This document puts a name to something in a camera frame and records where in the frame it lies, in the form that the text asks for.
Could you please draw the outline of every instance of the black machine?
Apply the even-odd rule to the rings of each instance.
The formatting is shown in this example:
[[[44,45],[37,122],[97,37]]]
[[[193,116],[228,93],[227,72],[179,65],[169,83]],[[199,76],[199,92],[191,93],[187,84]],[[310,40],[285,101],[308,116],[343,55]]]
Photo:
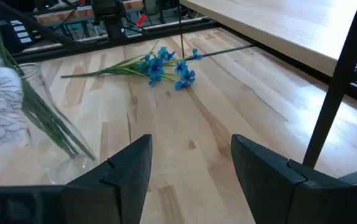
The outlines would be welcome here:
[[[233,135],[236,175],[257,224],[357,223],[357,185]]]
[[[91,0],[95,22],[103,21],[109,39],[125,38],[122,17],[125,8],[120,0]]]
[[[144,135],[66,185],[0,187],[0,223],[138,224],[151,161]]]

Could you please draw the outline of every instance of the glass vase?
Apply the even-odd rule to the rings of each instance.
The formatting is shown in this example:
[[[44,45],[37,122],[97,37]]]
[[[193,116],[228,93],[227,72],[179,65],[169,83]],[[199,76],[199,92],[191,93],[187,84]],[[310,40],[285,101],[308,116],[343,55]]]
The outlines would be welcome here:
[[[92,170],[97,158],[78,129],[59,111],[36,63],[20,65],[27,133],[53,184],[66,184]]]

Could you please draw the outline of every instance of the wood grain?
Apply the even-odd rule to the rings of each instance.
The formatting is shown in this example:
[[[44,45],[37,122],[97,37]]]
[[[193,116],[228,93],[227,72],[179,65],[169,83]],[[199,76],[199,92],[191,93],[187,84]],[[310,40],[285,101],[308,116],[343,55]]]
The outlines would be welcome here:
[[[254,223],[230,157],[231,135],[301,162],[326,85],[255,47],[188,62],[197,80],[183,91],[169,81],[151,88],[141,77],[60,78],[147,53],[155,42],[49,60],[42,71],[55,102],[100,161],[143,134],[153,135],[142,223]],[[223,29],[185,35],[188,55],[190,46],[203,53],[242,44]],[[177,45],[179,36],[172,36],[157,47]],[[357,171],[357,101],[343,100],[317,170],[333,177]],[[0,185],[32,184],[49,180],[30,147],[0,150]]]
[[[181,4],[332,76],[357,0],[181,0]]]

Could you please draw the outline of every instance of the black metal leg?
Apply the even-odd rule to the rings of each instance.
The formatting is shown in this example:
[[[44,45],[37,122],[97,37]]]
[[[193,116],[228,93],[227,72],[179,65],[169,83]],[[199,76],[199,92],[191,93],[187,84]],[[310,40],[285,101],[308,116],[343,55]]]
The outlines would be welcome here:
[[[90,33],[89,33],[89,31],[88,31],[87,21],[81,22],[81,26],[83,27],[83,32],[84,32],[85,37],[86,37],[86,38],[91,37],[91,36],[90,36]]]
[[[303,165],[314,168],[339,109],[346,88],[357,66],[357,12],[331,79],[320,115],[315,125]]]
[[[315,167],[352,74],[353,72],[348,72],[347,74],[337,75],[331,79],[320,115],[307,147],[303,165],[311,168]]]
[[[73,37],[67,32],[65,26],[61,26],[60,30],[62,31],[62,33],[66,36],[66,37],[70,37],[73,39]]]
[[[159,20],[162,24],[165,24],[166,22],[164,21],[164,15],[163,15],[163,5],[161,3],[161,0],[158,1],[159,4]]]

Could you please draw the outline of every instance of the black metal frame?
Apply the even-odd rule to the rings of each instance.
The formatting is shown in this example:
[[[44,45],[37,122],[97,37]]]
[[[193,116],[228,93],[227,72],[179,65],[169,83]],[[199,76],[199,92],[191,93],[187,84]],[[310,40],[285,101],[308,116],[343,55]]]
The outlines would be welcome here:
[[[303,165],[311,168],[315,167],[346,90],[350,82],[357,79],[356,68],[357,12],[348,32],[335,71],[333,72],[320,115],[307,147]]]
[[[156,29],[149,29],[149,32],[144,33],[138,37],[113,40],[113,42],[108,42],[106,40],[98,40],[96,42],[88,41],[81,43],[82,45],[79,47],[65,48],[63,46],[58,46],[51,47],[48,49],[36,50],[32,52],[23,52],[13,56],[19,63],[43,61],[73,54],[80,54],[84,52],[116,47],[119,45],[132,44],[170,35],[182,34],[185,32],[194,32],[202,29],[210,29],[215,27],[224,27],[225,29],[230,30],[231,32],[239,35],[240,37],[249,40],[253,44],[249,46],[238,47],[236,49],[214,52],[209,55],[222,54],[225,52],[245,49],[256,45],[259,48],[266,50],[274,54],[278,58],[281,58],[282,60],[292,64],[293,66],[302,70],[306,70],[306,72],[311,76],[314,76],[317,79],[330,84],[303,161],[304,165],[314,168],[321,153],[322,147],[325,143],[326,137],[331,128],[331,125],[333,124],[333,120],[336,116],[340,103],[344,97],[344,94],[347,93],[357,99],[357,12],[348,32],[348,36],[346,38],[339,60],[336,64],[335,71],[331,78],[325,74],[322,74],[319,71],[316,71],[315,69],[312,69],[296,61],[295,59],[289,58],[281,54],[280,52],[277,52],[255,40],[249,39],[248,37],[238,34],[237,32],[227,28],[226,26],[210,19],[179,23],[176,25],[165,26]]]

